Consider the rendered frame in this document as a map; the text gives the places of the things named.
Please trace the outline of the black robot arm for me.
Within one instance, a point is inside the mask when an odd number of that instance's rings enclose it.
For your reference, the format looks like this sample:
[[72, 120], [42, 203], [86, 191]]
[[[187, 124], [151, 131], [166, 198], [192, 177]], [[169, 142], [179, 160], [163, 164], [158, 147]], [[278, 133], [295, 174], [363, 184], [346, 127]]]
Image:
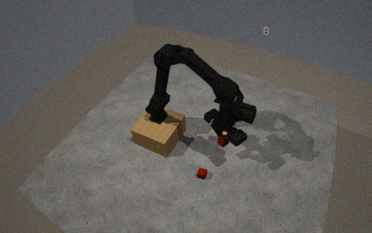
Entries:
[[161, 124], [168, 116], [164, 107], [170, 101], [169, 97], [171, 96], [166, 93], [170, 66], [186, 64], [193, 72], [212, 86], [214, 94], [217, 96], [214, 102], [220, 104], [219, 113], [223, 118], [231, 118], [235, 114], [236, 118], [234, 118], [233, 123], [242, 120], [253, 124], [256, 117], [256, 107], [243, 103], [244, 95], [241, 93], [239, 85], [229, 77], [217, 73], [196, 55], [192, 48], [165, 44], [155, 53], [153, 59], [154, 65], [157, 67], [155, 93], [149, 105], [145, 108], [147, 113], [150, 113], [149, 119], [152, 122]]

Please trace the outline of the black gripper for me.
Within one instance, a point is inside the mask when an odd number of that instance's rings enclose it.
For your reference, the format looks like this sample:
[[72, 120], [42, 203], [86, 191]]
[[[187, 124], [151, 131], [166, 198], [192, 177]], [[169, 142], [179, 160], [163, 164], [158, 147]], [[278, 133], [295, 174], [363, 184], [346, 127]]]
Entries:
[[204, 114], [204, 120], [208, 123], [212, 121], [211, 127], [214, 129], [218, 137], [222, 136], [224, 131], [227, 133], [227, 135], [224, 136], [224, 142], [228, 143], [228, 141], [231, 141], [233, 145], [239, 146], [246, 140], [247, 134], [244, 131], [233, 127], [236, 124], [233, 123], [234, 118], [236, 118], [235, 114], [231, 118], [223, 118], [216, 109], [212, 109]]

